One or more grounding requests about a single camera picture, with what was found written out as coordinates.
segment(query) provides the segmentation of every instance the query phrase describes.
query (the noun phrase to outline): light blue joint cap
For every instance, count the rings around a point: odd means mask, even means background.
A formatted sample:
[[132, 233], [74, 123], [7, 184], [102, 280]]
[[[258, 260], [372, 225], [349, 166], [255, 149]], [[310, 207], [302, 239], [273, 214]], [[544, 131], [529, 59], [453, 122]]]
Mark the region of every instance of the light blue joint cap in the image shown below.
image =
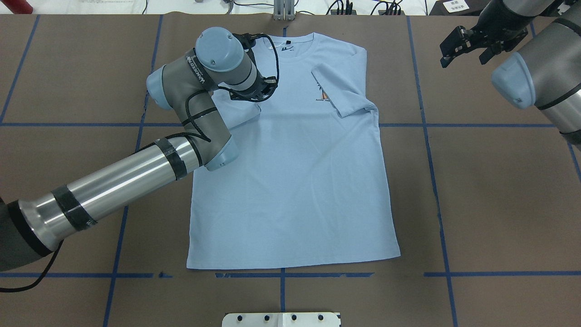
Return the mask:
[[525, 109], [537, 100], [529, 68], [518, 52], [492, 72], [492, 85], [517, 108]]
[[244, 49], [227, 29], [210, 27], [196, 40], [196, 55], [204, 67], [223, 73], [240, 65]]
[[167, 103], [166, 94], [163, 92], [163, 65], [161, 68], [151, 73], [147, 77], [147, 92], [155, 100], [158, 106], [165, 110], [172, 110], [172, 107]]
[[226, 142], [222, 150], [220, 150], [220, 152], [218, 152], [218, 154], [206, 164], [206, 169], [213, 172], [218, 168], [222, 168], [236, 160], [239, 154], [240, 150], [238, 150], [234, 138], [230, 136], [230, 139]]

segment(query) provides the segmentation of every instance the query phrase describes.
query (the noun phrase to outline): t-shirt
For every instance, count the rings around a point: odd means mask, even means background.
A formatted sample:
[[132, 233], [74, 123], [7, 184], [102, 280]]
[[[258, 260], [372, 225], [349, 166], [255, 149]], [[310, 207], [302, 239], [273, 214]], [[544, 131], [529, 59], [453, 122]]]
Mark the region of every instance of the t-shirt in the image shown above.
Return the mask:
[[[260, 269], [400, 255], [364, 48], [312, 33], [272, 37], [280, 83], [259, 104], [213, 99], [238, 159], [193, 177], [188, 268]], [[267, 39], [253, 47], [275, 76]]]

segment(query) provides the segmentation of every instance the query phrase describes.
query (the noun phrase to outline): white label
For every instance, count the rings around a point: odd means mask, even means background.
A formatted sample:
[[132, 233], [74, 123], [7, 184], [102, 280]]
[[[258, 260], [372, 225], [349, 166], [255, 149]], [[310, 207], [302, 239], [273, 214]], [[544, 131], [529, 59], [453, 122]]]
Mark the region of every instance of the white label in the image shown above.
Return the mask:
[[443, 5], [444, 7], [446, 7], [446, 10], [448, 10], [448, 12], [450, 13], [470, 9], [470, 7], [468, 7], [468, 5], [466, 4], [466, 1], [464, 0], [448, 1], [444, 2]]

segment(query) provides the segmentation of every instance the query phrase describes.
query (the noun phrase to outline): folded sleeve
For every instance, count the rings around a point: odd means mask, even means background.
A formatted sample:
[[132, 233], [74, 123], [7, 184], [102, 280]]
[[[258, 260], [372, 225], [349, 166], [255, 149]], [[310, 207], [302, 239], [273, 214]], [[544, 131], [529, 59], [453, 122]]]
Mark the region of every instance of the folded sleeve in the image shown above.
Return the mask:
[[366, 71], [367, 51], [358, 48], [351, 57], [321, 63], [311, 72], [339, 116], [345, 117], [361, 109], [377, 110], [375, 104], [365, 97]]
[[256, 103], [230, 100], [230, 93], [226, 90], [214, 91], [212, 100], [228, 129], [233, 129], [260, 114], [260, 107]]

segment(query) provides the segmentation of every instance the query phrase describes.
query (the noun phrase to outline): printed logo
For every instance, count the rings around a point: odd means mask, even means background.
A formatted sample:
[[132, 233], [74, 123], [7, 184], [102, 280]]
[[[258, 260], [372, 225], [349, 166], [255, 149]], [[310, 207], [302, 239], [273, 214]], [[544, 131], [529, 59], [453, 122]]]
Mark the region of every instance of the printed logo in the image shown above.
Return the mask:
[[202, 76], [202, 72], [200, 71], [198, 66], [196, 66], [196, 63], [193, 61], [192, 57], [187, 56], [186, 60], [188, 61], [189, 67], [192, 69], [193, 73], [196, 74], [196, 77], [198, 77], [200, 83], [204, 84], [206, 80]]
[[321, 85], [319, 83], [317, 83], [319, 85], [319, 90], [321, 91], [321, 98], [320, 99], [316, 99], [317, 101], [330, 101], [329, 97], [327, 96], [327, 94], [325, 93], [325, 91], [323, 91], [323, 88], [321, 87]]

